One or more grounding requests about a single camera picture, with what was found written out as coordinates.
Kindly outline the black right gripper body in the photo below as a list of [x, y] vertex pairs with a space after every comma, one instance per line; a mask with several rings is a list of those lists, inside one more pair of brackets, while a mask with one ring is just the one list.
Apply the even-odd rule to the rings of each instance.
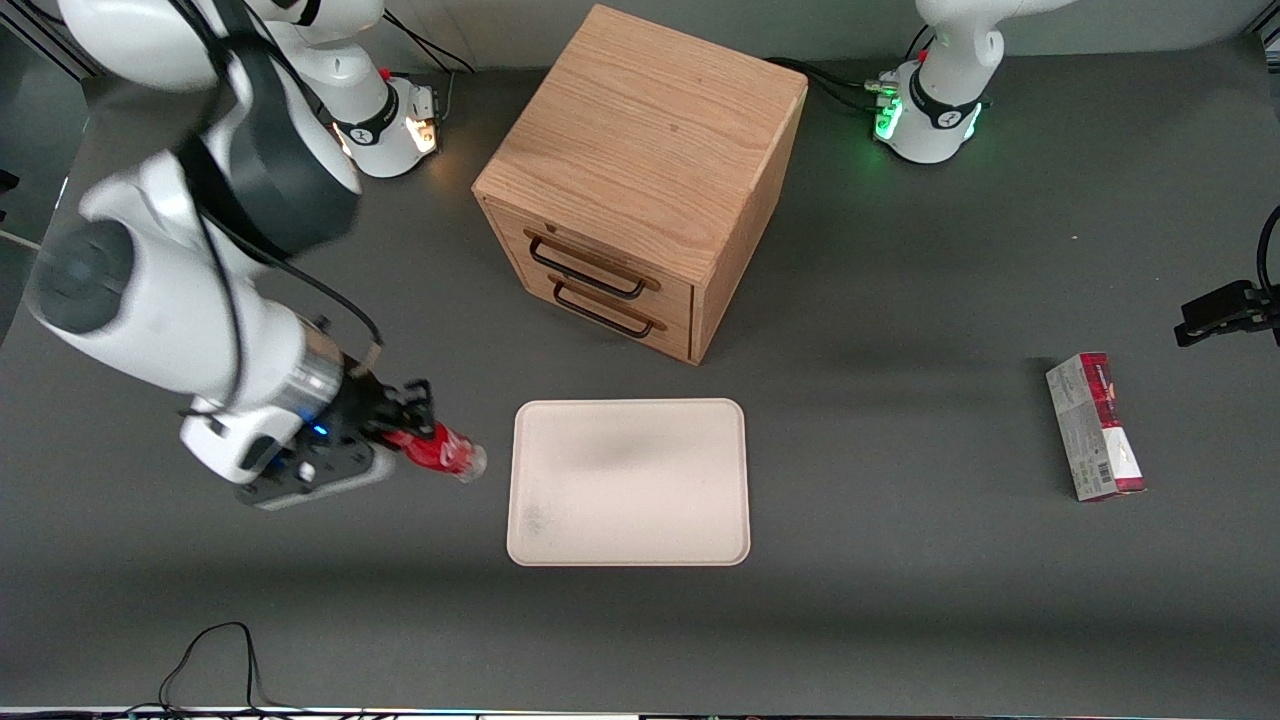
[[328, 448], [370, 442], [402, 451], [413, 439], [406, 400], [402, 388], [372, 374], [344, 374], [328, 406]]

